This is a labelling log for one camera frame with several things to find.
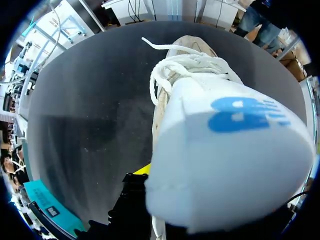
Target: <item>blue logo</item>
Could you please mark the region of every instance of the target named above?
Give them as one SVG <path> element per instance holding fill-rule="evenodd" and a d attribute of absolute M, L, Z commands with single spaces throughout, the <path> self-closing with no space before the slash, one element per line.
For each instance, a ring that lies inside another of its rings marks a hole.
<path fill-rule="evenodd" d="M 267 117 L 275 119 L 280 126 L 291 123 L 284 119 L 275 102 L 258 101 L 250 97 L 223 97 L 215 100 L 211 107 L 218 111 L 209 120 L 209 128 L 218 133 L 233 133 L 269 128 Z"/>

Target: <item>black cable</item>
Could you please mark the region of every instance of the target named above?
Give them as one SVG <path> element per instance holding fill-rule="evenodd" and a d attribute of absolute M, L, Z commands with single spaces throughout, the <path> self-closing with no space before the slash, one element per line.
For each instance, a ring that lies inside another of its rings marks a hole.
<path fill-rule="evenodd" d="M 136 21 L 134 20 L 134 18 L 130 15 L 129 3 L 130 3 L 130 0 L 128 1 L 128 14 L 129 14 L 130 18 L 131 18 L 134 22 L 136 22 Z"/>
<path fill-rule="evenodd" d="M 130 4 L 130 7 L 131 7 L 131 9 L 132 9 L 132 12 L 134 13 L 134 19 L 131 17 L 131 19 L 134 21 L 134 22 L 136 22 L 136 18 L 139 20 L 139 22 L 141 22 L 140 21 L 140 18 L 137 16 L 137 14 L 136 14 L 136 12 L 134 11 L 134 7 L 132 6 L 132 4 L 131 4 L 131 1 L 129 0 L 129 3 L 128 4 Z"/>
<path fill-rule="evenodd" d="M 309 191 L 300 192 L 300 193 L 294 195 L 293 197 L 291 197 L 288 201 L 286 201 L 286 203 L 284 205 L 290 203 L 292 200 L 296 199 L 297 197 L 300 197 L 300 196 L 308 194 L 308 193 L 309 193 Z"/>
<path fill-rule="evenodd" d="M 219 22 L 219 19 L 220 19 L 220 16 L 221 16 L 223 2 L 224 2 L 224 0 L 221 0 L 220 13 L 219 13 L 219 16 L 218 16 L 218 20 L 216 21 L 216 25 L 215 25 L 216 28 L 218 28 L 218 22 Z"/>
<path fill-rule="evenodd" d="M 138 6 L 138 19 L 139 19 L 139 21 L 140 21 L 140 2 L 141 2 L 141 0 L 139 0 L 139 6 Z"/>
<path fill-rule="evenodd" d="M 136 15 L 137 12 L 137 0 L 134 0 L 134 22 L 136 22 L 136 17 L 138 18 L 138 16 Z"/>
<path fill-rule="evenodd" d="M 151 0 L 151 1 L 152 1 L 153 13 L 154 13 L 154 20 L 157 21 L 156 11 L 155 11 L 155 5 L 154 5 L 154 0 Z"/>

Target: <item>person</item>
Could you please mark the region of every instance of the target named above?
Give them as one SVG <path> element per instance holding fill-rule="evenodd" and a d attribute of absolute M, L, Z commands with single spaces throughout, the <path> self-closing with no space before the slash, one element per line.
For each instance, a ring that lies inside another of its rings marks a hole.
<path fill-rule="evenodd" d="M 259 47 L 269 45 L 279 35 L 281 29 L 287 26 L 287 17 L 283 14 L 284 0 L 255 0 L 244 13 L 235 34 L 245 37 L 258 25 L 262 25 L 253 43 Z"/>
<path fill-rule="evenodd" d="M 12 155 L 7 153 L 0 157 L 1 168 L 8 174 L 15 190 L 18 190 L 24 183 L 29 182 L 28 175 L 25 173 L 26 166 L 23 159 L 22 146 L 15 148 L 12 151 Z"/>

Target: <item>shoe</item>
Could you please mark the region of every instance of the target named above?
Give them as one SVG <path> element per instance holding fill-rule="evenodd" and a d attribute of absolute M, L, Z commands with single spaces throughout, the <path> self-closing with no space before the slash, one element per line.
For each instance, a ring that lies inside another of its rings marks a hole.
<path fill-rule="evenodd" d="M 316 158 L 305 124 L 244 86 L 202 39 L 142 40 L 169 50 L 150 76 L 156 107 L 145 181 L 149 213 L 193 234 L 229 231 L 281 207 Z"/>
<path fill-rule="evenodd" d="M 154 47 L 155 49 L 166 49 L 166 47 L 169 48 L 169 51 L 167 52 L 166 58 L 164 61 L 171 61 L 171 60 L 178 60 L 180 61 L 184 60 L 185 55 L 188 55 L 187 57 L 193 56 L 193 59 L 195 61 L 201 61 L 202 54 L 206 54 L 206 56 L 212 57 L 211 62 L 208 63 L 208 65 L 202 65 L 199 70 L 199 72 L 202 73 L 215 73 L 217 76 L 221 78 L 226 78 L 226 73 L 232 72 L 232 75 L 235 76 L 234 81 L 240 84 L 243 84 L 240 80 L 240 78 L 233 72 L 233 70 L 228 66 L 227 62 L 225 62 L 222 58 L 218 58 L 218 55 L 216 52 L 205 42 L 203 41 L 200 37 L 196 36 L 189 36 L 185 35 L 177 39 L 171 47 L 168 45 L 163 45 L 163 46 L 157 46 L 155 44 L 152 44 L 149 42 L 147 39 L 144 37 L 142 38 L 146 43 Z M 215 65 L 215 58 L 217 58 L 217 62 L 219 61 L 224 61 L 224 66 L 220 67 Z M 192 70 L 195 71 L 197 70 L 196 68 L 193 68 L 194 66 L 191 65 L 183 65 L 185 67 L 185 70 Z M 175 83 L 175 81 L 179 78 L 180 74 L 176 71 L 171 71 L 169 69 L 165 69 L 165 79 L 162 79 L 159 81 L 159 79 L 153 78 L 150 79 L 150 95 L 151 95 L 151 100 L 155 105 L 154 109 L 154 115 L 153 115 L 153 124 L 152 124 L 152 149 L 154 149 L 156 143 L 157 143 L 157 138 L 158 138 L 158 133 L 159 133 L 159 128 L 161 121 L 164 117 L 165 109 L 167 106 L 167 103 L 170 98 L 170 92 L 171 92 L 171 86 Z M 155 97 L 155 80 L 157 81 L 157 97 Z M 165 82 L 167 88 L 164 88 L 161 83 Z"/>

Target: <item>cable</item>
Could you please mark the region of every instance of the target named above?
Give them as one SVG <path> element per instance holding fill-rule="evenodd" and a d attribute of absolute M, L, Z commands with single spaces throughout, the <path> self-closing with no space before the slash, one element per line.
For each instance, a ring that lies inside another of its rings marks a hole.
<path fill-rule="evenodd" d="M 137 0 L 134 0 L 134 22 L 136 22 L 136 17 L 138 18 L 138 16 L 136 15 L 137 12 Z"/>
<path fill-rule="evenodd" d="M 286 201 L 286 203 L 284 205 L 286 205 L 286 204 L 290 203 L 292 200 L 294 200 L 302 195 L 308 194 L 308 193 L 309 193 L 309 191 L 300 192 L 300 193 L 294 195 L 293 197 L 291 197 L 288 201 Z"/>
<path fill-rule="evenodd" d="M 11 84 L 16 84 L 16 83 L 19 83 L 21 82 L 22 80 L 24 80 L 26 78 L 26 76 L 23 76 L 17 80 L 14 80 L 14 81 L 0 81 L 0 85 L 11 85 Z"/>
<path fill-rule="evenodd" d="M 216 28 L 218 28 L 218 22 L 219 22 L 219 19 L 220 19 L 220 16 L 221 16 L 222 4 L 223 3 L 224 3 L 224 0 L 221 0 L 220 13 L 219 13 L 219 16 L 218 16 L 218 20 L 216 21 L 216 25 L 215 25 Z"/>
<path fill-rule="evenodd" d="M 132 21 L 136 22 L 136 21 L 134 20 L 134 18 L 133 18 L 133 17 L 131 16 L 131 14 L 130 14 L 129 4 L 130 4 L 130 0 L 128 1 L 128 14 L 129 14 L 130 18 L 132 19 Z"/>
<path fill-rule="evenodd" d="M 58 45 L 58 42 L 59 42 L 59 39 L 60 39 L 61 22 L 60 22 L 59 15 L 58 15 L 58 13 L 56 12 L 54 6 L 52 6 L 50 0 L 48 0 L 48 4 L 49 4 L 51 10 L 55 13 L 56 18 L 57 18 L 57 21 L 58 21 L 58 37 L 56 38 L 55 44 L 54 44 L 51 52 L 48 54 L 48 56 L 46 56 L 46 58 L 45 58 L 41 63 L 39 63 L 39 64 L 34 68 L 34 71 L 37 71 L 37 70 L 40 71 L 40 69 L 45 65 L 46 61 L 50 58 L 50 56 L 52 55 L 52 53 L 53 53 L 54 50 L 56 49 L 56 47 L 57 47 L 57 45 Z"/>
<path fill-rule="evenodd" d="M 140 2 L 141 2 L 141 0 L 139 0 L 139 6 L 138 6 L 138 19 L 140 19 Z"/>
<path fill-rule="evenodd" d="M 153 13 L 154 13 L 154 20 L 157 21 L 156 11 L 155 11 L 155 5 L 154 5 L 154 0 L 151 0 L 151 1 L 152 1 Z"/>
<path fill-rule="evenodd" d="M 134 14 L 134 19 L 133 19 L 133 18 L 131 17 L 130 13 L 129 13 L 129 15 L 130 15 L 130 17 L 132 18 L 132 20 L 133 20 L 134 22 L 136 22 L 136 18 L 137 18 L 137 19 L 139 20 L 139 22 L 141 22 L 141 21 L 140 21 L 140 18 L 137 16 L 136 12 L 134 11 L 134 7 L 132 6 L 130 0 L 129 0 L 129 4 L 130 4 L 130 7 L 131 7 L 132 12 L 133 12 L 133 14 Z"/>

